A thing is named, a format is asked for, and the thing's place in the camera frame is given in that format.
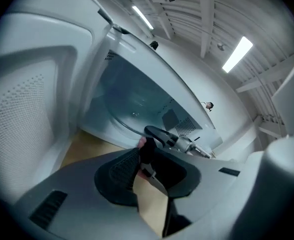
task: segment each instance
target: wooden floor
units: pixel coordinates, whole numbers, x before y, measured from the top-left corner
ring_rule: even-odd
[[[103,141],[85,131],[80,131],[72,141],[60,168],[77,161],[119,150],[123,150],[123,148]],[[140,216],[161,237],[165,224],[168,197],[138,175],[133,184],[133,191],[138,197]]]

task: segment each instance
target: fluorescent light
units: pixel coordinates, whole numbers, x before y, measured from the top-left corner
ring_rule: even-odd
[[[133,6],[132,7],[135,11],[136,11],[136,13],[143,19],[143,21],[147,24],[147,26],[151,29],[151,30],[153,30],[154,28],[153,28],[153,26],[149,23],[149,21],[146,19],[146,17],[142,14],[142,12],[136,7],[136,6]]]
[[[222,69],[227,73],[236,66],[236,64],[246,55],[246,53],[252,48],[253,44],[246,37],[242,37],[236,49],[233,51],[232,55],[226,61]]]

